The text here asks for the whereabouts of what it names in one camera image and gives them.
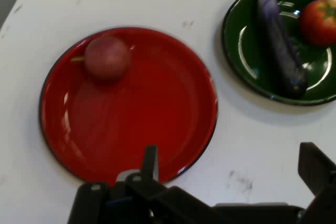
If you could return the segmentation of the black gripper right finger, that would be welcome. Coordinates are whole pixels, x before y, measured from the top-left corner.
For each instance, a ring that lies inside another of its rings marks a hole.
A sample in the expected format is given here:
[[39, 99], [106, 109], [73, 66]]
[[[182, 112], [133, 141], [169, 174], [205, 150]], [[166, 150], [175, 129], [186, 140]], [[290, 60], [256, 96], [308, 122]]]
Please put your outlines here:
[[335, 223], [335, 163], [314, 143], [302, 142], [298, 174], [314, 194], [298, 223]]

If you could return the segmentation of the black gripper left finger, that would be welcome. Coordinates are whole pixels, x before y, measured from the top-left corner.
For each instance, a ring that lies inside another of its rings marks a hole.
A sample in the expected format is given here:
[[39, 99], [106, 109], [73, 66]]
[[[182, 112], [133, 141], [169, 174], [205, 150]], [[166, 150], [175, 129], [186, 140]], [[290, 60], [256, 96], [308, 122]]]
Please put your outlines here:
[[156, 181], [157, 156], [156, 146], [147, 146], [140, 170], [113, 187], [102, 182], [81, 185], [68, 223], [214, 223], [210, 206]]

